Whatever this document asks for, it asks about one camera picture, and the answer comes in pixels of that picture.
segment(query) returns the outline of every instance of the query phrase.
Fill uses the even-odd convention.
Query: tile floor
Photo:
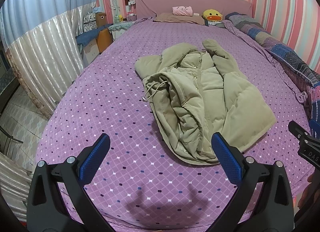
[[[14,138],[23,141],[23,144],[15,141],[6,142],[6,136],[0,132],[1,148],[8,147],[7,157],[33,172],[36,167],[34,163],[36,150],[47,122],[48,120],[20,86],[0,117],[0,126]]]

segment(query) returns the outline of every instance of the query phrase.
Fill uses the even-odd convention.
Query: orange duck beak
[[[208,20],[221,20],[221,16],[218,15],[211,15],[207,17]]]

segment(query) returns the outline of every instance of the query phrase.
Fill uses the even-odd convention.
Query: puffer jacket
[[[197,165],[218,163],[211,147],[215,132],[243,152],[276,122],[233,56],[215,40],[203,46],[198,51],[180,43],[135,64],[143,101],[150,102],[164,141],[178,158]]]

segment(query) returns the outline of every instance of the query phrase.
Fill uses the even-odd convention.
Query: jacket sleeve
[[[142,57],[134,65],[134,69],[141,79],[149,77],[163,68],[177,64],[190,52],[197,51],[194,45],[180,43],[165,49],[162,55],[150,55]]]
[[[229,72],[236,72],[241,78],[247,79],[247,77],[239,70],[238,64],[233,56],[226,52],[216,40],[207,39],[203,41],[202,44],[212,56],[213,63],[222,76]]]

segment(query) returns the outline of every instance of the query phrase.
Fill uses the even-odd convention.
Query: drawstring
[[[150,97],[148,97],[147,99],[145,98],[145,97],[142,97],[142,100],[144,101],[144,102],[147,102],[148,101],[148,99],[150,99],[154,94],[156,94],[156,92],[158,91],[158,89],[159,89],[159,87],[162,85],[162,84],[164,84],[164,83],[166,83],[167,81],[164,81],[164,82],[162,82],[162,83],[160,83],[160,82],[155,82],[154,84],[152,84],[149,88],[148,88],[148,90],[147,90],[147,92],[146,93],[148,93],[149,92],[149,90],[153,87],[153,85],[158,85],[159,84],[159,86],[156,88],[156,90],[155,90],[155,93],[153,93]]]

